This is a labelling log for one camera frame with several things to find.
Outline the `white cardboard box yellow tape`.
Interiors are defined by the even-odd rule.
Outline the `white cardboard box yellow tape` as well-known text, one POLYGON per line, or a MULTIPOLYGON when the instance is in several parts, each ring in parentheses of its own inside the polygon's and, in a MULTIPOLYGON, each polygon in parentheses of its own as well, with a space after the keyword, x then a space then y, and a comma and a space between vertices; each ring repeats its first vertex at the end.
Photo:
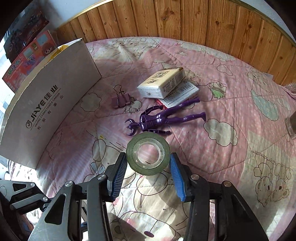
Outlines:
POLYGON ((100 79, 83 39, 56 49, 27 76, 6 109, 1 156, 36 168, 64 118, 100 79))

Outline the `wooden wall panelling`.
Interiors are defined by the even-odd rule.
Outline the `wooden wall panelling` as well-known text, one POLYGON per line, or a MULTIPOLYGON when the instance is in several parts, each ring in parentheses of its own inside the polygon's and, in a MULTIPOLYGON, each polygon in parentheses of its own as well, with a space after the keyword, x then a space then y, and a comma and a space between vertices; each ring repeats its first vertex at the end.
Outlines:
POLYGON ((242 1, 104 1, 57 30, 61 43, 119 37, 162 37, 230 54, 280 85, 295 82, 295 41, 242 1))

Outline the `glass tea bottle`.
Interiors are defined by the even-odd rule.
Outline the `glass tea bottle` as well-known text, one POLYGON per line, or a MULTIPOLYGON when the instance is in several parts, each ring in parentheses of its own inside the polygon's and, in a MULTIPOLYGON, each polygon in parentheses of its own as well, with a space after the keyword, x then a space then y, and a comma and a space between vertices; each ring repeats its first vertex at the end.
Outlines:
POLYGON ((285 119, 285 126, 286 126, 286 128, 287 128, 287 133, 288 133, 289 137, 290 137, 292 140, 294 140, 294 139, 295 139, 295 132, 294 132, 294 130, 293 130, 292 123, 291 123, 291 121, 290 121, 290 117, 287 117, 287 118, 285 119))

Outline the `pink bear patterned quilt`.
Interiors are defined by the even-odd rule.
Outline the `pink bear patterned quilt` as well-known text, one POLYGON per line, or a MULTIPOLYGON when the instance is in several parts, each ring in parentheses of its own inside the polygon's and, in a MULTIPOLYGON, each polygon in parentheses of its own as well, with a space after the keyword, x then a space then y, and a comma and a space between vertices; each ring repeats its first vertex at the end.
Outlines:
POLYGON ((66 181, 103 173, 130 140, 125 121, 155 104, 139 95, 138 85, 161 69, 182 67, 199 87, 200 102, 177 115, 205 112, 207 119, 170 126, 171 150, 208 181, 231 181, 270 240, 284 233, 295 215, 295 140, 285 126, 295 94, 239 59, 197 44, 134 37, 87 47, 102 78, 64 119, 37 169, 11 164, 13 180, 34 181, 52 197, 66 181), (117 84, 132 102, 114 109, 117 84))

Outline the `pink binder clip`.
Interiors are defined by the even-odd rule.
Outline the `pink binder clip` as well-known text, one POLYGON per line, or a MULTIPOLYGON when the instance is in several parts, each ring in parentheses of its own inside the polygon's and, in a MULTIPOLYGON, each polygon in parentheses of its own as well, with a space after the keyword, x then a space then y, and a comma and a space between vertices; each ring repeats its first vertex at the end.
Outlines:
POLYGON ((122 108, 131 104, 131 96, 122 89, 120 84, 114 85, 113 90, 116 93, 111 99, 111 105, 114 109, 122 108))

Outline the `purple toy figure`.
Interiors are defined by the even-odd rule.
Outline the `purple toy figure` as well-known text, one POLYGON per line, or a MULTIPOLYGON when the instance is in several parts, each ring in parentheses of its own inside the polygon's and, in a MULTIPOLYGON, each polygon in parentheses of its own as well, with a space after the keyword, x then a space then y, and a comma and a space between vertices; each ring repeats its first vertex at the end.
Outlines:
POLYGON ((172 114, 175 114, 180 109, 184 107, 188 107, 193 103, 199 103, 199 102, 200 102, 199 98, 196 97, 194 99, 184 101, 176 106, 167 108, 165 110, 163 105, 152 106, 147 110, 145 110, 139 116, 138 122, 136 122, 131 118, 128 118, 125 121, 125 123, 129 122, 129 125, 126 128, 130 130, 130 133, 127 133, 126 135, 129 137, 134 136, 138 129, 140 129, 142 132, 157 133, 159 135, 170 135, 171 134, 170 131, 163 131, 163 130, 160 130, 159 128, 163 125, 174 125, 177 123, 186 123, 192 120, 196 120, 198 118, 201 118, 203 121, 206 121, 205 112, 202 112, 199 114, 187 115, 183 118, 179 118, 179 117, 170 118, 172 114))

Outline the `pink doll toy box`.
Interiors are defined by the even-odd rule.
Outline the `pink doll toy box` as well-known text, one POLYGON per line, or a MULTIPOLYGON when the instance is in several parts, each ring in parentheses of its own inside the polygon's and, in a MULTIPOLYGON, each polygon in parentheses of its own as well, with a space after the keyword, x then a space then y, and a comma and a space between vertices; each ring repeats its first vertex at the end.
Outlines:
POLYGON ((40 33, 16 57, 2 80, 16 93, 22 82, 33 69, 51 52, 57 48, 56 42, 49 30, 40 33))

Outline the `dark robot toy box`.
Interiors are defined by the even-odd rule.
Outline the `dark robot toy box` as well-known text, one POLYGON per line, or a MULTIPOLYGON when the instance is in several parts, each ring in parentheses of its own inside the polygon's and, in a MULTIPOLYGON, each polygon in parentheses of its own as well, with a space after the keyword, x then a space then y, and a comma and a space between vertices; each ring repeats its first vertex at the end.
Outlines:
POLYGON ((6 58, 12 63, 49 21, 36 2, 29 4, 14 20, 4 36, 6 58))

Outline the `green tape roll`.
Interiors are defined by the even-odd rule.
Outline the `green tape roll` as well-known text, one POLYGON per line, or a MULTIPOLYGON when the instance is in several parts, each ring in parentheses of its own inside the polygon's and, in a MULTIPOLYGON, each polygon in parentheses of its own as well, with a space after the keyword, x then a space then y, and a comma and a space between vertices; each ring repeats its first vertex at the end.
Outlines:
POLYGON ((126 147, 130 167, 145 176, 162 172, 170 161, 170 146, 155 133, 141 133, 133 137, 126 147))

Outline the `cream tissue pack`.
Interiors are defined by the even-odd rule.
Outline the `cream tissue pack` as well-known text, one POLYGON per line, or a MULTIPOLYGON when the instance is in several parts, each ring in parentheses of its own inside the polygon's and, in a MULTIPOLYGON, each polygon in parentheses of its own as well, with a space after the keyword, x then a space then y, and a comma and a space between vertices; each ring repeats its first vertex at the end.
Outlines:
POLYGON ((141 97, 164 99, 181 83, 185 76, 186 74, 182 67, 163 69, 147 78, 138 85, 137 89, 141 97))

